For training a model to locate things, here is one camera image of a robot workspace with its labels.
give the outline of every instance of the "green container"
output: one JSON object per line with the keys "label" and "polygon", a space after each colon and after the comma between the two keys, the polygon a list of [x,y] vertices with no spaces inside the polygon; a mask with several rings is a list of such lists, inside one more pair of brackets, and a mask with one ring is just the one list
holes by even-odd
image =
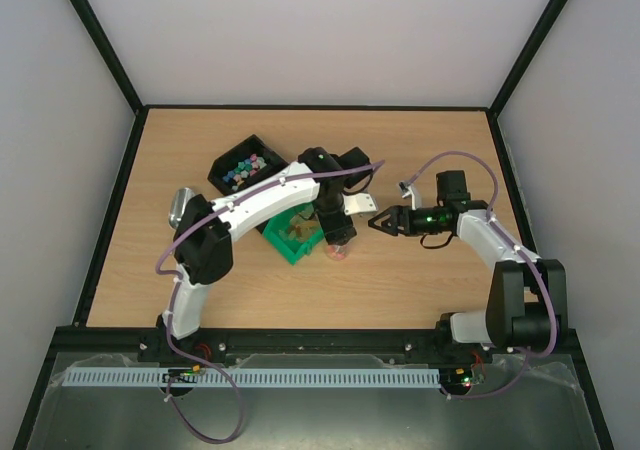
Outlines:
{"label": "green container", "polygon": [[293,217],[300,212],[310,211],[311,209],[312,206],[310,204],[304,203],[297,207],[290,208],[289,210],[285,210],[269,220],[264,232],[262,232],[262,236],[271,242],[271,245],[276,247],[276,249],[291,265],[295,265],[296,262],[305,255],[310,255],[313,247],[324,239],[324,232],[322,229],[319,229],[311,235],[311,238],[304,243],[300,243],[296,239],[290,240],[288,238],[282,238],[280,235],[280,230],[284,230],[286,232],[289,228],[289,222]]}

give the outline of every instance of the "white backdrop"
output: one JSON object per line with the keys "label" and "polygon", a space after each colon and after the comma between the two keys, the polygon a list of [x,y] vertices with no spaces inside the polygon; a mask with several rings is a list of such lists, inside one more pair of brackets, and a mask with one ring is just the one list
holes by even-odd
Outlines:
{"label": "white backdrop", "polygon": [[570,0],[500,118],[615,448],[638,448],[639,0]]}
{"label": "white backdrop", "polygon": [[489,105],[548,0],[89,0],[144,103]]}
{"label": "white backdrop", "polygon": [[68,0],[0,0],[0,76],[5,449],[71,324],[133,113]]}

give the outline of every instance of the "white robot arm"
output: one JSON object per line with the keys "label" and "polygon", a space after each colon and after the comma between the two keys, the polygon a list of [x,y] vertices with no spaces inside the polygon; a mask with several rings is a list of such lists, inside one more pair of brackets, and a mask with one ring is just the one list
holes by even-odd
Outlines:
{"label": "white robot arm", "polygon": [[[340,162],[340,157],[336,158],[321,148],[309,149],[299,157],[298,162],[246,190],[211,202],[207,202],[202,195],[189,200],[180,219],[176,238],[212,212],[224,207],[228,210],[176,248],[174,256],[178,271],[185,278],[171,311],[173,318],[170,330],[175,338],[185,338],[200,328],[202,309],[214,282],[224,277],[233,266],[232,243],[262,222],[291,207],[313,203],[329,244],[344,245],[356,235],[351,215],[375,212],[377,206],[368,194],[343,195],[345,187],[352,187],[367,174],[348,180],[353,175]],[[344,170],[344,176],[323,179],[302,177],[340,170]],[[168,324],[169,314],[169,308],[162,314],[165,325]]]}
{"label": "white robot arm", "polygon": [[[454,312],[448,320],[451,337],[458,343],[493,343],[505,347],[544,347],[551,334],[551,320],[533,270],[542,278],[556,316],[557,335],[567,330],[567,300],[564,267],[557,260],[540,258],[518,243],[487,211],[488,205],[472,200],[461,170],[437,176],[438,205],[421,207],[413,187],[399,184],[403,197],[411,197],[411,206],[393,206],[369,220],[369,226],[389,235],[428,236],[450,232],[469,244],[493,271],[486,310]],[[537,302],[524,301],[531,291]]]}

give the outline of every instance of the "wooden tabletop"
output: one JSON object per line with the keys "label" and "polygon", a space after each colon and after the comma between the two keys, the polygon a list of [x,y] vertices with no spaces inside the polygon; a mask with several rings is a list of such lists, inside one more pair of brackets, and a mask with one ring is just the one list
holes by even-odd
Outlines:
{"label": "wooden tabletop", "polygon": [[[432,111],[186,110],[149,112],[88,325],[148,327],[165,310],[170,277],[154,264],[170,244],[167,223],[175,191],[194,188],[220,196],[207,181],[213,160],[256,134],[288,161],[308,147],[341,154],[354,146],[372,161],[385,159],[370,192],[380,209],[408,204],[397,182],[431,156],[463,150],[499,174],[496,213],[518,235],[515,218],[484,113]],[[491,179],[478,164],[448,157],[418,180],[423,204],[435,204],[435,173],[465,170],[476,199],[489,200]],[[444,312],[484,308],[491,272],[454,239],[443,250],[424,250],[417,238],[391,237],[354,217],[358,236],[340,262],[324,243],[295,266],[257,231],[234,244],[234,267],[214,284],[203,327],[218,328],[433,328]],[[172,267],[173,261],[166,266]]]}

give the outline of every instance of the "pink object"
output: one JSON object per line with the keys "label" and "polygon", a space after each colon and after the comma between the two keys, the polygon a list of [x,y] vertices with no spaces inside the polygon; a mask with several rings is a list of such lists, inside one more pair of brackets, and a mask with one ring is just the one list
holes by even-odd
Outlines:
{"label": "pink object", "polygon": [[344,260],[347,258],[347,245],[327,245],[325,253],[331,260]]}

